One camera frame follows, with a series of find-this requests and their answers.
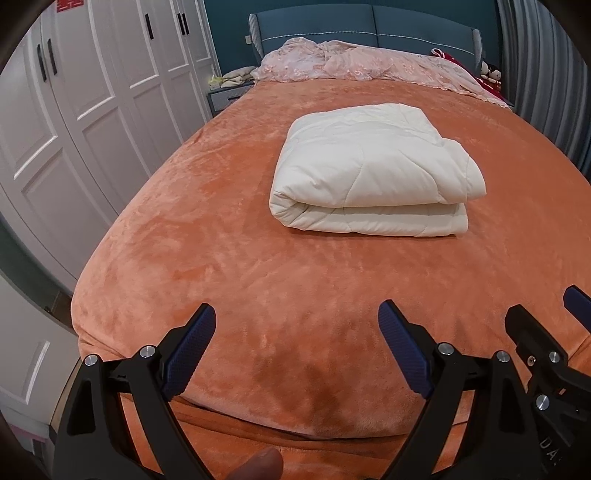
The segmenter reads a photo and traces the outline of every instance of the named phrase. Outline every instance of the gray nightstand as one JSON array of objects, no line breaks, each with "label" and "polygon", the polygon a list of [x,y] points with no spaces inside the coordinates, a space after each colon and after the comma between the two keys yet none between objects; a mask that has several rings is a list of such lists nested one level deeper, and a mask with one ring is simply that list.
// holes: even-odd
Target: gray nightstand
[{"label": "gray nightstand", "polygon": [[212,115],[216,116],[220,114],[220,112],[228,108],[254,86],[254,82],[246,82],[237,87],[218,88],[209,92],[207,94],[207,101],[209,102]]}]

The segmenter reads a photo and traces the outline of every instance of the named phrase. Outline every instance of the headboard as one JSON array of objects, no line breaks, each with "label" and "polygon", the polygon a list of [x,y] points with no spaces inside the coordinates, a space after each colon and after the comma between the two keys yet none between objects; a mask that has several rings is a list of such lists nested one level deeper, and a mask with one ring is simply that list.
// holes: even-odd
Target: headboard
[{"label": "headboard", "polygon": [[472,73],[480,71],[480,32],[465,25],[412,10],[365,4],[302,5],[250,14],[255,55],[262,59],[288,39],[342,40],[370,47],[430,55],[449,53]]}]

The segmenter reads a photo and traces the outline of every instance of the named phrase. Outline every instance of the white duvet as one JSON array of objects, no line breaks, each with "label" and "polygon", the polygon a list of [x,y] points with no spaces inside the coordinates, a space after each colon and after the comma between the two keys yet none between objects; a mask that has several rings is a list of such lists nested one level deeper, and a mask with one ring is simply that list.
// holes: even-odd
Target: white duvet
[{"label": "white duvet", "polygon": [[271,213],[300,230],[443,236],[468,229],[486,187],[462,146],[399,103],[311,113],[291,126]]}]

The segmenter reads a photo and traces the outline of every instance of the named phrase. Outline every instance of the wall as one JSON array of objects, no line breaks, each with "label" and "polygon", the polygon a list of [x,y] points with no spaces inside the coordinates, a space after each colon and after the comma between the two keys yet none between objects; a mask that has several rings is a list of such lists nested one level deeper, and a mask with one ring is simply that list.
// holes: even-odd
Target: wall
[{"label": "wall", "polygon": [[501,35],[495,0],[205,0],[222,73],[247,65],[256,65],[252,46],[246,45],[248,15],[314,4],[371,4],[417,10],[480,30],[488,63],[500,65]]}]

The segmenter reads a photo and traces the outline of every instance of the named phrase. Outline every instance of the pink lace bedspread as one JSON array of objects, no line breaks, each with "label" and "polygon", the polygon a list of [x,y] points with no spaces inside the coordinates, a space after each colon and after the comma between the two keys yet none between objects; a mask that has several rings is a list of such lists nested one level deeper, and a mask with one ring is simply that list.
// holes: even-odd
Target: pink lace bedspread
[{"label": "pink lace bedspread", "polygon": [[311,79],[399,80],[451,90],[507,107],[460,66],[439,57],[331,40],[316,43],[291,38],[268,53],[252,72],[257,81],[302,82]]}]

